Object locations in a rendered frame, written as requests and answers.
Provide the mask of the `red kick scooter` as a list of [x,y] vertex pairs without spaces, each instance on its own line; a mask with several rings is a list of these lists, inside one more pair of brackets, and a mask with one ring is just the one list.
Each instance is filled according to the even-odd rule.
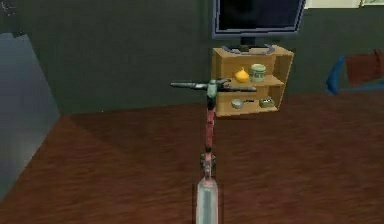
[[202,178],[196,186],[194,224],[219,224],[219,187],[215,180],[216,156],[212,152],[216,98],[220,92],[256,92],[255,87],[234,87],[230,79],[211,79],[206,82],[172,82],[174,88],[201,90],[206,93],[205,151],[200,155]]

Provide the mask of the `small grey pan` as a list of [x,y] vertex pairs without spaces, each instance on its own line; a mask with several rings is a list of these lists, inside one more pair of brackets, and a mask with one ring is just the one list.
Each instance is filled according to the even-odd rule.
[[234,109],[241,109],[246,103],[252,103],[253,100],[252,99],[247,99],[247,100],[240,100],[240,99],[233,99],[231,101],[231,106],[234,108]]

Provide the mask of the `wooden shelf unit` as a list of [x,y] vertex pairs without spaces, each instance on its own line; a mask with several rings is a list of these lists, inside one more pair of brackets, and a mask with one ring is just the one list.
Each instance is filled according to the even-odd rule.
[[[255,114],[260,112],[278,111],[283,99],[283,94],[288,81],[290,68],[293,62],[294,53],[280,46],[273,45],[274,51],[263,55],[266,48],[252,48],[252,55],[237,55],[229,53],[222,48],[214,48],[212,53],[211,78],[229,78],[228,85],[234,87],[255,87],[256,92],[225,92],[217,95],[216,116],[234,116]],[[266,66],[266,75],[262,82],[238,83],[234,75],[241,68],[250,74],[250,67],[253,64]],[[275,106],[272,108],[261,108],[259,100],[270,96]],[[231,106],[233,99],[252,99],[252,103],[246,103],[237,110]]]

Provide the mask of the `yellow round fruit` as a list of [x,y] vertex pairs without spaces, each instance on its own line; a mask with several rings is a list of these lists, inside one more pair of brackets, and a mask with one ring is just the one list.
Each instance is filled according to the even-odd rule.
[[241,68],[238,72],[235,73],[234,78],[238,83],[247,83],[249,81],[249,74],[245,71],[244,68]]

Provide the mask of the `small green box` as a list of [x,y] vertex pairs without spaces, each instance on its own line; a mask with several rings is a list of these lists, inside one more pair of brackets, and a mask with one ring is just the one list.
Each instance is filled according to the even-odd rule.
[[275,106],[275,102],[270,96],[268,96],[259,100],[259,106],[261,108],[272,108]]

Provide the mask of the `green jar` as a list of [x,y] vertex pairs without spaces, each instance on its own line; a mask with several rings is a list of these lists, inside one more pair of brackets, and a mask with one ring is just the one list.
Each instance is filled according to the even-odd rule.
[[252,82],[262,82],[265,78],[266,66],[263,64],[253,64],[250,67],[250,80]]

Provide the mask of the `black television set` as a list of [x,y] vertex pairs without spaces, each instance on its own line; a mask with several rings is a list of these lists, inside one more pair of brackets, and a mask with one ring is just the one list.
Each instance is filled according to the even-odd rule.
[[258,37],[297,34],[306,0],[212,0],[212,37],[239,38],[235,46],[222,49],[237,55],[252,55]]

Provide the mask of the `dark red cushion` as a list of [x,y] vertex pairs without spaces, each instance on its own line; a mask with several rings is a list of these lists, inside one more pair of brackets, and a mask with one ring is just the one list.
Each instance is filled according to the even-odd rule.
[[369,54],[348,55],[345,62],[352,86],[384,77],[384,52],[379,49]]

